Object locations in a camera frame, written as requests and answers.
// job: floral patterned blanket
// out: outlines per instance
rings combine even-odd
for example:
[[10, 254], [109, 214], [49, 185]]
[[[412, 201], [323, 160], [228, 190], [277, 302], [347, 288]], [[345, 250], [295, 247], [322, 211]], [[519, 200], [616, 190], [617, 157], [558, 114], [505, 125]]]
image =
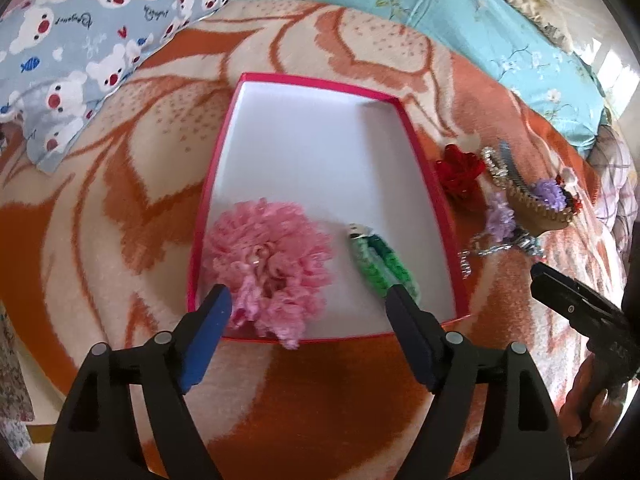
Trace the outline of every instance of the floral patterned blanket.
[[[622, 266], [591, 205], [596, 174], [513, 93], [399, 23], [325, 4], [233, 2], [150, 58], [107, 100], [53, 176], [28, 161], [20, 136], [0, 157], [0, 300], [62, 392], [95, 342], [138, 345], [172, 329], [185, 312], [200, 191], [242, 72], [394, 94], [432, 159], [452, 142], [477, 151], [505, 139], [527, 180], [574, 168], [584, 210], [569, 228], [543, 235], [543, 247], [552, 266], [620, 300]], [[451, 212], [465, 246], [484, 219]], [[559, 406], [584, 342], [532, 300], [529, 265], [519, 251], [473, 261], [466, 280], [472, 316], [456, 328], [494, 348], [526, 343]], [[430, 401], [393, 335], [296, 351], [224, 341], [186, 397], [228, 480], [393, 478]], [[142, 403], [136, 393], [140, 436], [160, 468]], [[470, 457], [480, 416], [478, 399], [457, 468]]]

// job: silver screw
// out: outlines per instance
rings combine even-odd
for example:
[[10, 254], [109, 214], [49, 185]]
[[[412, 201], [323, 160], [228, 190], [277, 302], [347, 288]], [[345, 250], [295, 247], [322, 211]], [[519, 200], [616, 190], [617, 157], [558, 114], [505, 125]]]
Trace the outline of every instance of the silver screw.
[[154, 341], [159, 345], [166, 345], [172, 339], [171, 332], [158, 332], [154, 337]]
[[516, 354], [523, 355], [527, 353], [527, 347], [522, 343], [513, 342], [511, 343], [511, 350], [516, 352]]
[[458, 332], [447, 332], [445, 339], [449, 341], [452, 345], [459, 345], [464, 341], [462, 334], [459, 334]]
[[107, 345], [105, 343], [96, 343], [91, 347], [91, 353], [93, 355], [102, 355], [107, 351]]

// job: purple flower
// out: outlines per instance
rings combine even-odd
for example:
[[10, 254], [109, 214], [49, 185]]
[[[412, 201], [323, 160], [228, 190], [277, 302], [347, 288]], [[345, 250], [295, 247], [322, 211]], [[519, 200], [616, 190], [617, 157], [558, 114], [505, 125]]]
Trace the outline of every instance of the purple flower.
[[566, 207], [566, 197], [562, 188], [552, 178], [541, 178], [531, 186], [531, 192], [554, 211], [562, 211]]
[[516, 221], [504, 192], [498, 191], [490, 195], [487, 198], [487, 206], [485, 232], [489, 233], [496, 243], [513, 236]]

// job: blue fish print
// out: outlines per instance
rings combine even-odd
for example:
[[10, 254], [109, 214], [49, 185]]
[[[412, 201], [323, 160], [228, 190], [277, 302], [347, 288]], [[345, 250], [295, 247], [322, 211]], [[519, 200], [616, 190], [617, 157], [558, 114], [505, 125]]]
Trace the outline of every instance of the blue fish print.
[[22, 70], [20, 70], [20, 73], [22, 72], [31, 72], [31, 70], [34, 70], [38, 67], [38, 65], [40, 64], [40, 58], [39, 57], [30, 57], [26, 62], [22, 63], [20, 65], [20, 68]]

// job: red flower hair clip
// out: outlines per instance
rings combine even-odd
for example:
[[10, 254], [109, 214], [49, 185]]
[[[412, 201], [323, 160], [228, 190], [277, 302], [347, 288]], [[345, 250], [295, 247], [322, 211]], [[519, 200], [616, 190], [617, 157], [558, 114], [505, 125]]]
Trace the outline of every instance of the red flower hair clip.
[[476, 180], [486, 169], [480, 157], [463, 153], [455, 144], [447, 144], [435, 168], [440, 184], [450, 197], [468, 209], [484, 210], [484, 197]]

